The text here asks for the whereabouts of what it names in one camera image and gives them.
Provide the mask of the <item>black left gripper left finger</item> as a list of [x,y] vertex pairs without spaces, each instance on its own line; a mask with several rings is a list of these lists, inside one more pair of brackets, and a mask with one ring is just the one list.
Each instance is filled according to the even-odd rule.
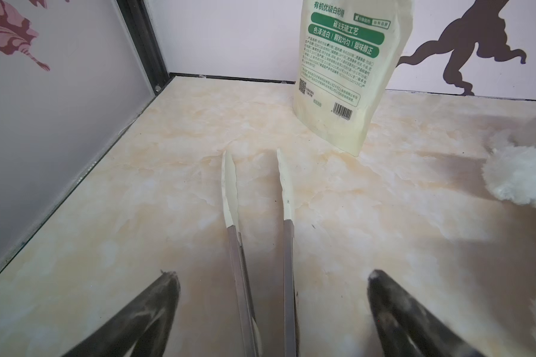
[[162,356],[181,293],[176,272],[162,272],[107,323],[66,356]]

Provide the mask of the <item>white teddy bear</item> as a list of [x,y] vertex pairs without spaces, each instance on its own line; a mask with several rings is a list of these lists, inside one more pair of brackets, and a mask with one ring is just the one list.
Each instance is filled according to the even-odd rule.
[[536,117],[488,139],[490,156],[482,165],[488,193],[500,201],[536,209]]

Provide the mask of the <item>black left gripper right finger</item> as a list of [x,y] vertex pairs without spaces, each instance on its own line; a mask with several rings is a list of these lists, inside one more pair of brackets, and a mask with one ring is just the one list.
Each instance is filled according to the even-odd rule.
[[367,295],[385,356],[484,357],[380,269]]

